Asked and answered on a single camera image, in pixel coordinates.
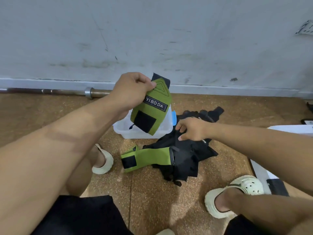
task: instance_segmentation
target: person's left arm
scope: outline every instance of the person's left arm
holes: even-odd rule
[[[108,96],[0,148],[0,233],[32,233],[84,155],[154,87],[123,74]]]

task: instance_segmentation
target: yiboda label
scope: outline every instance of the yiboda label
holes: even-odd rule
[[[147,95],[146,95],[146,97],[145,97],[143,102],[148,104],[148,105],[150,105],[150,106],[153,106],[153,107],[155,107],[155,108],[157,108],[159,110],[162,110],[164,112],[167,109],[167,105],[166,104],[164,104],[161,101],[158,101],[158,100],[156,100],[156,99],[154,99],[154,98],[152,98],[150,96],[147,96]]]

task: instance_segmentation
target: forearm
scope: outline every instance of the forearm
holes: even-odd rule
[[[313,139],[308,136],[265,128],[214,123],[208,138],[246,155],[261,166],[313,195]]]
[[[26,211],[23,223],[37,225],[74,168],[119,114],[107,96],[1,148],[0,227],[12,231],[8,224],[20,221],[18,216]]]

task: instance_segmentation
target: green wrist wrap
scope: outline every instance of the green wrist wrap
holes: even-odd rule
[[[142,149],[138,146],[122,154],[121,156],[125,172],[130,172],[151,164],[174,165],[172,149]]]
[[[172,96],[164,79],[154,80],[156,87],[147,92],[144,101],[131,112],[131,122],[144,132],[154,135],[163,122]]]

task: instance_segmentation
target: green elastic strap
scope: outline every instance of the green elastic strap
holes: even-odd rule
[[[157,84],[156,87],[147,92],[144,101],[131,112],[131,122],[151,135],[158,130],[172,102],[165,81],[159,78],[154,82]]]
[[[173,153],[170,148],[139,150],[138,146],[136,146],[135,148],[122,154],[120,157],[122,159],[125,172],[137,170],[151,164],[174,164]]]

